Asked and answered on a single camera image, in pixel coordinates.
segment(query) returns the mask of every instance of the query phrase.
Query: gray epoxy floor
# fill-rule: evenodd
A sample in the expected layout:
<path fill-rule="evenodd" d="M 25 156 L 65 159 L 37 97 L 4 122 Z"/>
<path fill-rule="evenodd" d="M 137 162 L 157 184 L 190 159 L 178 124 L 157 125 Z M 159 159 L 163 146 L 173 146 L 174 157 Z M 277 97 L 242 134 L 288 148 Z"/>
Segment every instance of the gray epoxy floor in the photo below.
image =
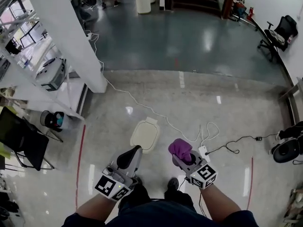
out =
<path fill-rule="evenodd" d="M 97 56 L 106 70 L 196 71 L 286 85 L 280 66 L 257 49 L 254 28 L 202 12 L 159 11 L 157 4 L 138 15 L 135 0 L 121 1 L 90 12 L 98 19 L 88 29 L 100 34 Z"/>

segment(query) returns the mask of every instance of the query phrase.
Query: black sleeve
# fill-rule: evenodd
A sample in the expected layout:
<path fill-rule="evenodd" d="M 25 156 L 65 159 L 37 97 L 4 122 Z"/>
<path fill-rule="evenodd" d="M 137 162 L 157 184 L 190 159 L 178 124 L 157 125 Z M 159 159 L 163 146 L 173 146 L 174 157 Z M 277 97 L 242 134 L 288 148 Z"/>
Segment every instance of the black sleeve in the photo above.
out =
<path fill-rule="evenodd" d="M 67 217 L 62 227 L 104 227 L 105 223 L 99 220 L 81 217 L 79 214 L 73 214 Z"/>
<path fill-rule="evenodd" d="M 231 227 L 258 227 L 252 212 L 248 210 L 232 213 L 223 221 L 223 224 Z"/>

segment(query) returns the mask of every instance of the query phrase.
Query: speckled floor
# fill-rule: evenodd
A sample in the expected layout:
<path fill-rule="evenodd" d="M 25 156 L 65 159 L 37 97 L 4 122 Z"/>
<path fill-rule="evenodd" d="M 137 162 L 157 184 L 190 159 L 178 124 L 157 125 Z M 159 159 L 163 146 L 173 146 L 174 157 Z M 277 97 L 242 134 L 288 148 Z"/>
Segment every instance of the speckled floor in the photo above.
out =
<path fill-rule="evenodd" d="M 172 80 L 175 78 L 178 81 L 177 73 L 166 72 L 169 73 Z M 194 76 L 199 74 L 192 73 L 191 81 L 195 81 Z M 114 77 L 115 72 L 111 75 L 112 81 L 115 81 Z M 199 125 L 203 125 L 206 137 L 206 124 L 216 123 L 220 134 L 214 140 L 205 142 L 208 150 L 241 136 L 266 136 L 284 128 L 285 122 L 275 95 L 260 90 L 248 92 L 242 90 L 242 86 L 188 86 L 188 78 L 185 76 L 185 88 L 180 88 L 180 85 L 177 87 L 167 80 L 161 83 L 117 83 L 117 80 L 115 86 L 130 91 L 140 103 L 168 116 L 170 122 L 190 139 L 196 137 Z M 32 112 L 31 122 L 38 125 L 39 116 L 40 113 Z M 72 131 L 59 134 L 64 140 L 63 144 L 50 140 L 46 158 L 54 164 L 55 170 L 4 172 L 26 220 L 25 227 L 61 226 L 65 218 L 75 211 L 77 165 L 84 123 L 86 132 L 80 162 L 78 205 L 97 193 L 94 186 L 108 164 L 109 157 L 117 149 L 130 149 L 130 137 L 136 124 L 147 116 L 158 120 L 160 127 L 155 149 L 150 154 L 143 155 L 138 170 L 150 196 L 162 198 L 168 180 L 173 176 L 184 176 L 173 165 L 168 152 L 169 144 L 182 137 L 180 133 L 171 128 L 164 118 L 136 105 L 128 94 L 116 92 L 111 87 L 108 87 L 105 94 L 89 93 L 83 116 L 85 122 L 79 122 Z M 215 133 L 215 127 L 210 125 L 210 134 Z M 192 143 L 193 147 L 197 148 L 200 142 L 201 139 L 198 139 Z M 238 155 L 226 149 L 210 154 L 219 173 L 215 184 L 242 209 L 248 205 L 253 157 L 249 210 L 253 212 L 260 227 L 277 226 L 287 206 L 289 192 L 297 186 L 303 173 L 301 166 L 273 161 L 267 150 L 275 144 L 274 136 L 259 142 L 243 139 L 229 145 L 233 150 L 240 150 Z M 191 195 L 198 210 L 198 189 L 184 183 L 184 190 Z M 116 214 L 117 207 L 110 218 Z"/>

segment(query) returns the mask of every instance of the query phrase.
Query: white plastic lid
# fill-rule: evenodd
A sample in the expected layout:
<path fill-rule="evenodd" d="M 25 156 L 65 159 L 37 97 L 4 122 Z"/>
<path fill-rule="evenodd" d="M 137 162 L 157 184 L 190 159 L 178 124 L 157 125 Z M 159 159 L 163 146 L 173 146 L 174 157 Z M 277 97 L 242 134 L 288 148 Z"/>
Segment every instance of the white plastic lid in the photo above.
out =
<path fill-rule="evenodd" d="M 147 117 L 146 120 L 138 122 L 131 137 L 131 146 L 141 146 L 143 153 L 147 154 L 157 144 L 160 134 L 160 127 L 157 120 Z"/>

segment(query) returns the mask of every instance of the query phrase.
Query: white wall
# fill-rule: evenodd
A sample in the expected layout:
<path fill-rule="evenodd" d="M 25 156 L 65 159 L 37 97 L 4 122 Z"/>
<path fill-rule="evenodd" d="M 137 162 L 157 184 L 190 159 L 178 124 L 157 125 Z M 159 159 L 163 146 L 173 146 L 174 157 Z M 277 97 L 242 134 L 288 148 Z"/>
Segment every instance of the white wall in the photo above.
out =
<path fill-rule="evenodd" d="M 296 77 L 303 77 L 303 14 L 301 20 L 297 18 L 303 0 L 245 0 L 245 5 L 248 9 L 254 8 L 254 19 L 263 29 L 268 27 L 267 21 L 275 28 L 285 15 L 290 15 L 297 21 L 299 35 L 285 52 L 280 51 L 288 73 L 293 82 L 297 83 Z"/>

